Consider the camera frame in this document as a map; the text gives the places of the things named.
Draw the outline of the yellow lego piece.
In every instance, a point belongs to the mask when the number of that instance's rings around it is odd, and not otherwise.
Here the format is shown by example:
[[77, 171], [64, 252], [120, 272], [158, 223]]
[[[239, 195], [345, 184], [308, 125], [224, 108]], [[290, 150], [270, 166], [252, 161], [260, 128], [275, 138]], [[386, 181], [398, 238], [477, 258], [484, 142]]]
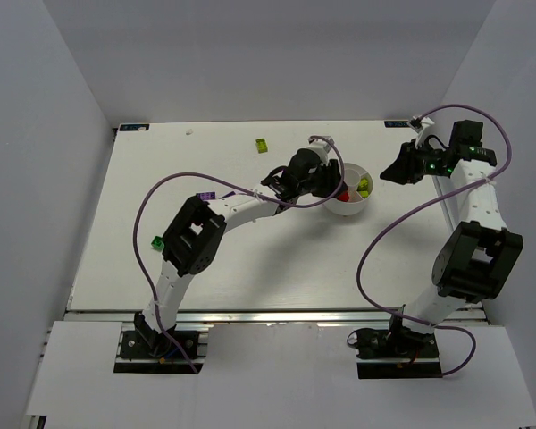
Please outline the yellow lego piece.
[[362, 198], [368, 198], [370, 195], [369, 192], [369, 181], [366, 178], [363, 178], [360, 180], [356, 192], [362, 197]]

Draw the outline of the green lego brick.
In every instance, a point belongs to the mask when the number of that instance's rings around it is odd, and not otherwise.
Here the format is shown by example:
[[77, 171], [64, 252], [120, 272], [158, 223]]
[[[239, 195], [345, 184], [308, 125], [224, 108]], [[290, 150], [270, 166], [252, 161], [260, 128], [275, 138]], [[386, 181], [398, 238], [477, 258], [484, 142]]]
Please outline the green lego brick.
[[162, 251], [164, 249], [163, 238], [160, 236], [154, 236], [151, 241], [151, 246], [154, 250]]

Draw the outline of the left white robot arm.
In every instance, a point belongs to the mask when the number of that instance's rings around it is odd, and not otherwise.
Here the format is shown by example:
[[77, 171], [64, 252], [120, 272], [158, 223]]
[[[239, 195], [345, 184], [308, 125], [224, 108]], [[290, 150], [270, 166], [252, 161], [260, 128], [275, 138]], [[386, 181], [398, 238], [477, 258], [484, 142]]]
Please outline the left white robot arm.
[[289, 163], [273, 169], [252, 189], [233, 187], [233, 194], [213, 200], [188, 198], [162, 235], [161, 272], [150, 281], [152, 298], [134, 317], [135, 332], [154, 358], [176, 349], [188, 358], [174, 338], [180, 304], [192, 280], [214, 260], [223, 236], [247, 223], [274, 217], [311, 195], [323, 204], [346, 191], [345, 165], [329, 138], [313, 136]]

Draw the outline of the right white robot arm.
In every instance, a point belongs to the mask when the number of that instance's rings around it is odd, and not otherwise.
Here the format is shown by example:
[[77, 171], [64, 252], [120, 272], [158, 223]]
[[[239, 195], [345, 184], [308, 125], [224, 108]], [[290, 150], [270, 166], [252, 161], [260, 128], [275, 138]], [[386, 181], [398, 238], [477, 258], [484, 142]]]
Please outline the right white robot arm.
[[455, 122], [441, 148], [429, 142], [433, 124], [428, 118], [413, 119], [416, 137], [402, 144], [380, 175], [397, 184], [415, 184], [426, 175], [448, 178], [454, 195], [453, 231], [434, 261], [431, 285], [389, 321], [386, 342], [398, 354], [431, 341], [435, 326], [464, 305], [495, 299], [523, 249], [522, 236], [509, 231], [501, 217], [490, 178], [497, 158], [482, 144], [482, 123]]

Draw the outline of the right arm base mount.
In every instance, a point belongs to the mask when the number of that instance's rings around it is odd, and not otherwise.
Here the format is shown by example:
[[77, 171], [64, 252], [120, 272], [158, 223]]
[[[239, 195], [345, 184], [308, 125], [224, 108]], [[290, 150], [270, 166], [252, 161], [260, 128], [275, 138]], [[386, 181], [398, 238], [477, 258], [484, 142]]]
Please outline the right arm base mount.
[[361, 328], [351, 332], [347, 346], [356, 352], [359, 380], [436, 379], [442, 377], [440, 353], [433, 335], [425, 341], [403, 337], [387, 329]]

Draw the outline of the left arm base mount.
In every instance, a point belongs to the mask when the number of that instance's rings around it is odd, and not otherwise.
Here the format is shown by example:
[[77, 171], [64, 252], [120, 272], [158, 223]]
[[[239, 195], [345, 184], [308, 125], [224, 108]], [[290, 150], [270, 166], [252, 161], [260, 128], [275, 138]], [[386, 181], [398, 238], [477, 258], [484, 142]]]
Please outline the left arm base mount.
[[199, 331], [179, 331], [175, 332], [173, 337], [183, 347], [196, 371], [173, 343], [166, 341], [157, 351], [151, 351], [137, 332], [123, 331], [113, 372], [115, 374], [198, 374], [205, 362], [207, 334]]

